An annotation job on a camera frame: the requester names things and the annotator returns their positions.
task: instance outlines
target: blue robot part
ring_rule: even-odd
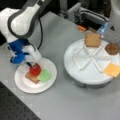
[[[29,53],[23,53],[22,49],[24,46],[30,45],[27,39],[17,39],[14,42],[9,43],[11,50],[15,53],[15,57],[12,57],[10,62],[13,64],[20,64],[24,61],[25,55]]]

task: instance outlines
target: orange object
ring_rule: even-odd
[[[104,73],[113,77],[117,77],[120,73],[120,66],[115,64],[109,64],[105,70]]]
[[[37,84],[38,82],[40,82],[40,80],[38,80],[37,76],[33,76],[30,72],[26,73],[25,77],[27,79],[31,80],[35,84]]]
[[[79,29],[79,30],[82,30],[82,31],[86,31],[86,28],[83,27],[83,26],[81,26],[81,25],[78,26],[78,29]]]

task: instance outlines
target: yellow object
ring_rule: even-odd
[[[103,72],[107,75],[117,77],[120,73],[120,66],[110,63]]]

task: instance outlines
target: red object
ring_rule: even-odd
[[[36,64],[35,67],[30,67],[30,73],[33,75],[33,76],[38,76],[41,72],[41,67]]]
[[[81,26],[81,25],[78,26],[78,29],[79,29],[79,30],[82,30],[82,31],[86,31],[86,28],[83,27],[83,26]]]

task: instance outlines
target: white tray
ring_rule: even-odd
[[[113,79],[103,73],[111,62],[120,65],[119,54],[111,56],[104,50],[108,43],[101,42],[100,48],[86,47],[84,39],[76,41],[66,50],[64,65],[68,74],[75,80],[89,85],[100,85]]]

